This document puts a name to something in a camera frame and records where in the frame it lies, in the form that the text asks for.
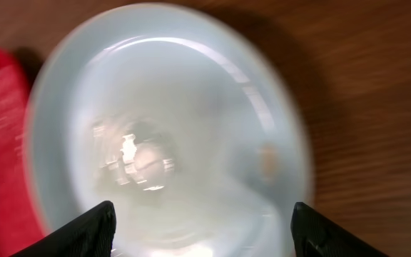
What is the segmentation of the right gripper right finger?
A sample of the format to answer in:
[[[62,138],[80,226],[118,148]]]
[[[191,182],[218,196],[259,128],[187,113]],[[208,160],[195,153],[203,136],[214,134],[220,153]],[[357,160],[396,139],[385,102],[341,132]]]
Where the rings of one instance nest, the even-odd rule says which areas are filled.
[[[294,206],[290,230],[297,257],[387,257],[303,202]]]

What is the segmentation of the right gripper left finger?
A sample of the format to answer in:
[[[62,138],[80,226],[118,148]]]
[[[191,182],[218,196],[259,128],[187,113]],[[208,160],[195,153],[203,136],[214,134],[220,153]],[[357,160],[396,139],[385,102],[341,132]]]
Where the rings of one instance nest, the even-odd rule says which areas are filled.
[[[103,201],[13,257],[110,257],[116,212]]]

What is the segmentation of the light blue plate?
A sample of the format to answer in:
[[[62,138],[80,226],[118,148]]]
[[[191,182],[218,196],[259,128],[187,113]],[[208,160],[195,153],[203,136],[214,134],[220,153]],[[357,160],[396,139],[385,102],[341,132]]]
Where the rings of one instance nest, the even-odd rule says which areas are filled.
[[[229,26],[130,4],[74,29],[30,95],[26,166],[45,231],[102,201],[115,256],[292,256],[312,198],[299,113]]]

